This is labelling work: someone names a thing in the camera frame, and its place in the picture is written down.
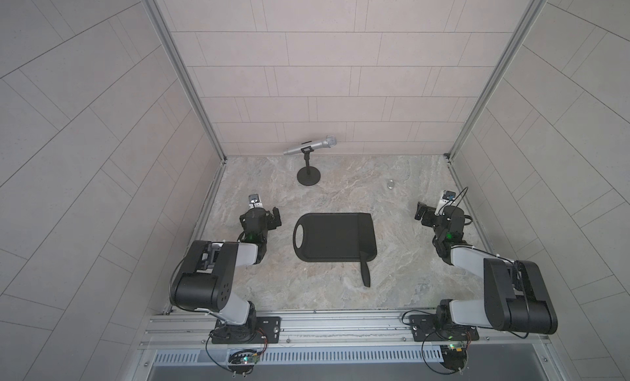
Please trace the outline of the black cutting board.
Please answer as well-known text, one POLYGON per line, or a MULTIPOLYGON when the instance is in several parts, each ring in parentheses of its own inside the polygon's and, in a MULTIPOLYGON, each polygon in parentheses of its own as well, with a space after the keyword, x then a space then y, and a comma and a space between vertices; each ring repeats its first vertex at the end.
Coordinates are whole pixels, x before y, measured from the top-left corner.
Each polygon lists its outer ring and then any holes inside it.
POLYGON ((360 213, 308 213, 294 229, 295 254, 304 262, 359 262, 360 213))

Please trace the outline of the black kitchen knife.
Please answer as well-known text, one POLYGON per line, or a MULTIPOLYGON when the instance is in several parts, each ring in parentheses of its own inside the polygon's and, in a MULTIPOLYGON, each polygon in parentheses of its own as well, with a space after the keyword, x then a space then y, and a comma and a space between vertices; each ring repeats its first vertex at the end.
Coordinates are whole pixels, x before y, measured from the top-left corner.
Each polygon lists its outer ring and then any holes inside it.
POLYGON ((371 287, 371 274, 368 263, 377 256, 377 240, 372 215, 360 213, 357 219, 361 277, 364 287, 371 287))

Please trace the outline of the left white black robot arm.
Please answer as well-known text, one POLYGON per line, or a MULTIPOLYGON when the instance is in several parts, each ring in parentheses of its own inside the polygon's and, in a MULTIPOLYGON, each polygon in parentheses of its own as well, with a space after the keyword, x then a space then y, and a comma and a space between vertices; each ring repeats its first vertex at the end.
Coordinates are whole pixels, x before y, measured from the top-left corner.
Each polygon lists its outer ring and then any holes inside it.
POLYGON ((282 319, 259 317, 254 303, 233 292, 236 269, 258 265, 267 253, 268 232, 282 225, 277 207, 256 204, 240 216, 243 232, 234 242, 194 241, 173 274, 170 303, 183 311, 217 319, 209 334, 213 344, 279 341, 282 319))

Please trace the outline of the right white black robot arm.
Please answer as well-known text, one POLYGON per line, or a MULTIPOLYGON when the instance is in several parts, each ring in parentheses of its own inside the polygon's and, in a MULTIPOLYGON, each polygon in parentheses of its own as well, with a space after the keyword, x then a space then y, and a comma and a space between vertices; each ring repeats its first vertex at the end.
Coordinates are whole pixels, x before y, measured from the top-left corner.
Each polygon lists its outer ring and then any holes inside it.
POLYGON ((455 205, 436 208, 419 202, 414 218, 433 230, 432 244, 442 261, 483 282, 480 299, 440 302, 432 317, 432 330, 439 338, 456 338, 474 328, 492 328, 520 338, 556 333, 558 316, 536 263, 512 261, 464 241, 464 227, 471 217, 455 205))

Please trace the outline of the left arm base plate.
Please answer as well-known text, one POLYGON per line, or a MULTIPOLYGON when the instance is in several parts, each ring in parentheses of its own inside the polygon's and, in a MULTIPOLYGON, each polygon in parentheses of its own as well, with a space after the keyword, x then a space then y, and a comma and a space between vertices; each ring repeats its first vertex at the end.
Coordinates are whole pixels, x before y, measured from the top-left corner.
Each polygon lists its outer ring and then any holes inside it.
POLYGON ((227 325, 218 320, 210 337, 212 344, 276 344, 281 326, 281 317, 257 317, 244 325, 227 325))

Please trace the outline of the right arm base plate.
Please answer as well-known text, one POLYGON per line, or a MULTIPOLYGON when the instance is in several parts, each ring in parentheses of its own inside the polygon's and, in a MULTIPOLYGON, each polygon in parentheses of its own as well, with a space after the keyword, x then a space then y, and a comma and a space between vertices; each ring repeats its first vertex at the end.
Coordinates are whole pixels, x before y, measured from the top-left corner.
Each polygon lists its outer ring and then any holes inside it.
POLYGON ((446 323, 440 324, 436 315, 415 314, 408 317, 413 341, 421 342, 475 342, 479 340, 476 327, 446 323))

